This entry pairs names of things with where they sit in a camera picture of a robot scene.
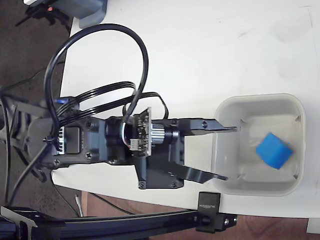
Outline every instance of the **circuit board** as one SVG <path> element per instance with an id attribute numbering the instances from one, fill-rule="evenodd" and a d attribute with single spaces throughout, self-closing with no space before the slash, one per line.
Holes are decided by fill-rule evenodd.
<path id="1" fill-rule="evenodd" d="M 130 150 L 136 157 L 151 156 L 151 107 L 140 114 L 133 115 L 132 126 Z"/>

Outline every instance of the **robotic arm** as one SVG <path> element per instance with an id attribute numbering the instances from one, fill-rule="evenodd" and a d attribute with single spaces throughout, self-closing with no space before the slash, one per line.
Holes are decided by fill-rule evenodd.
<path id="1" fill-rule="evenodd" d="M 72 98 L 59 99 L 70 102 Z M 11 145 L 33 159 L 46 144 L 53 121 L 44 103 L 31 105 L 12 96 L 5 97 Z M 57 108 L 66 108 L 56 104 Z M 69 108 L 62 117 L 71 118 L 83 111 Z M 152 120 L 151 107 L 134 114 L 127 123 L 123 117 L 106 120 L 84 117 L 59 129 L 58 148 L 51 144 L 37 168 L 58 169 L 73 164 L 108 163 L 134 165 L 139 189 L 177 189 L 184 180 L 205 183 L 225 176 L 184 165 L 185 136 L 234 132 L 236 127 L 224 127 L 215 119 L 180 118 Z M 0 131 L 5 141 L 6 130 Z"/>

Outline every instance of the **screw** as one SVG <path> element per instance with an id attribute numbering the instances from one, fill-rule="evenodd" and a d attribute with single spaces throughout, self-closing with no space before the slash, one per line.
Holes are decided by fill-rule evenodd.
<path id="1" fill-rule="evenodd" d="M 175 188 L 177 187 L 177 183 L 176 183 L 175 181 L 173 181 L 173 182 L 171 183 L 171 187 L 172 187 L 173 189 L 175 189 Z"/>
<path id="2" fill-rule="evenodd" d="M 204 129 L 206 129 L 206 128 L 208 127 L 208 124 L 207 124 L 206 121 L 203 121 L 203 122 L 202 122 L 202 127 L 203 127 Z"/>
<path id="3" fill-rule="evenodd" d="M 58 158 L 53 160 L 53 165 L 58 166 L 59 164 L 60 164 L 60 160 Z"/>
<path id="4" fill-rule="evenodd" d="M 87 121 L 85 125 L 86 125 L 86 127 L 87 127 L 88 129 L 90 129 L 90 128 L 92 128 L 92 127 L 94 126 L 94 123 L 91 122 L 91 121 Z"/>
<path id="5" fill-rule="evenodd" d="M 145 188 L 145 183 L 143 181 L 139 182 L 139 188 L 144 189 Z"/>
<path id="6" fill-rule="evenodd" d="M 89 151 L 87 151 L 87 152 L 85 153 L 85 158 L 86 158 L 86 159 L 91 159 L 91 158 L 92 158 L 92 153 L 89 152 Z"/>
<path id="7" fill-rule="evenodd" d="M 116 164 L 116 163 L 117 163 L 117 160 L 114 160 L 114 159 L 109 160 L 109 164 Z"/>

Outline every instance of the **gray carpet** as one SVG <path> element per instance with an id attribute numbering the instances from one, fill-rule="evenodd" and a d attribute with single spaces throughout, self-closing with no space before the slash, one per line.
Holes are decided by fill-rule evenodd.
<path id="1" fill-rule="evenodd" d="M 30 19 L 15 27 L 25 17 L 27 6 L 23 0 L 0 0 L 0 86 L 9 86 L 30 78 L 40 68 L 47 66 L 58 47 L 68 39 L 67 30 L 57 22 L 49 26 L 46 19 Z M 63 65 L 57 67 L 53 81 L 54 94 L 59 95 Z M 11 94 L 28 98 L 31 103 L 44 98 L 43 74 L 28 84 L 10 91 Z M 10 189 L 25 169 L 15 151 L 12 151 Z M 0 143 L 0 205 L 4 204 L 6 174 L 6 148 Z M 57 187 L 62 195 L 76 208 L 75 194 L 79 191 Z M 73 212 L 54 191 L 50 181 L 39 182 L 33 175 L 27 177 L 13 203 L 14 206 L 30 207 L 58 218 L 74 217 Z"/>

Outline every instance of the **floor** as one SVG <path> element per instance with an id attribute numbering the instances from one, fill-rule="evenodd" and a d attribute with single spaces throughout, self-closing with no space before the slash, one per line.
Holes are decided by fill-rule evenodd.
<path id="1" fill-rule="evenodd" d="M 23 25 L 15 27 L 15 23 L 24 18 L 26 6 L 23 0 L 0 0 L 0 86 L 9 86 L 20 80 L 29 78 L 38 69 L 46 66 L 57 48 L 69 37 L 66 29 L 59 23 L 49 26 L 45 19 L 30 19 Z M 53 81 L 54 94 L 59 95 L 63 66 L 57 67 Z M 31 102 L 43 99 L 43 75 L 30 83 L 11 91 L 12 94 L 26 97 Z M 5 182 L 5 146 L 0 144 L 0 186 Z M 24 166 L 13 153 L 11 189 Z M 58 187 L 60 192 L 76 208 L 74 196 L 79 191 Z M 0 204 L 3 205 L 3 187 L 0 187 Z M 158 206 L 113 197 L 105 197 L 112 203 L 135 213 L 154 213 L 172 211 L 173 208 Z M 82 196 L 83 209 L 87 216 L 111 217 L 124 213 L 106 205 L 91 194 Z M 30 175 L 23 183 L 16 200 L 16 206 L 30 207 L 48 215 L 67 218 L 73 217 L 72 211 L 65 205 L 53 190 L 49 182 L 42 184 Z M 236 227 L 215 235 L 195 232 L 194 229 L 156 236 L 152 239 L 235 239 L 235 240 L 316 240 L 320 235 L 306 233 L 307 219 L 272 218 L 239 216 Z"/>
<path id="2" fill-rule="evenodd" d="M 23 0 L 0 0 L 0 86 L 30 78 L 40 68 L 45 67 L 57 48 L 69 37 L 59 22 L 49 26 L 46 19 L 30 19 L 23 25 L 15 24 L 25 17 L 27 6 Z M 63 66 L 58 66 L 53 89 L 59 95 Z M 13 95 L 25 97 L 32 103 L 43 99 L 43 74 L 32 83 L 17 87 Z M 0 143 L 0 205 L 4 204 L 4 184 L 6 173 L 6 149 Z M 10 189 L 24 170 L 14 151 L 12 151 Z M 79 191 L 58 187 L 60 192 L 76 208 L 75 193 Z M 48 215 L 67 218 L 73 212 L 60 199 L 50 182 L 39 182 L 33 175 L 27 177 L 14 201 L 15 206 L 30 207 Z"/>

